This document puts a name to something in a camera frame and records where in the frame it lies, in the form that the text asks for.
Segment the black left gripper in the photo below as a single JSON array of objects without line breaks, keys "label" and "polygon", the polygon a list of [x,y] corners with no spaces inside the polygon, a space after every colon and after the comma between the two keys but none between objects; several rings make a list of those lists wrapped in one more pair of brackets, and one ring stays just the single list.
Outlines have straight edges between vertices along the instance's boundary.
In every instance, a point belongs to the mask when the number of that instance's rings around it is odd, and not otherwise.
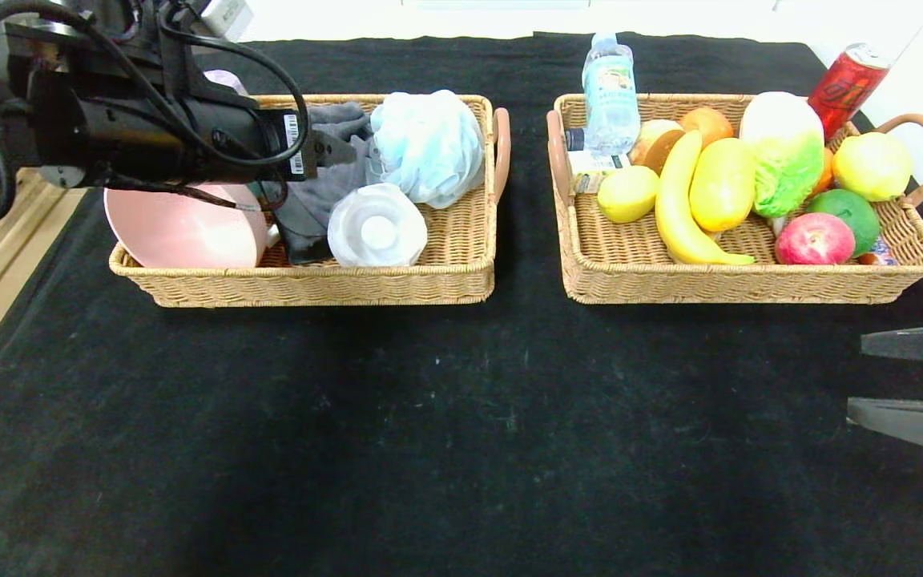
[{"label": "black left gripper", "polygon": [[[210,157],[203,179],[212,182],[306,180],[315,167],[357,161],[355,147],[336,135],[311,129],[293,96],[247,96],[248,106],[204,101],[203,136],[209,145],[241,162]],[[246,167],[245,160],[267,159],[294,149],[280,162]]]}]

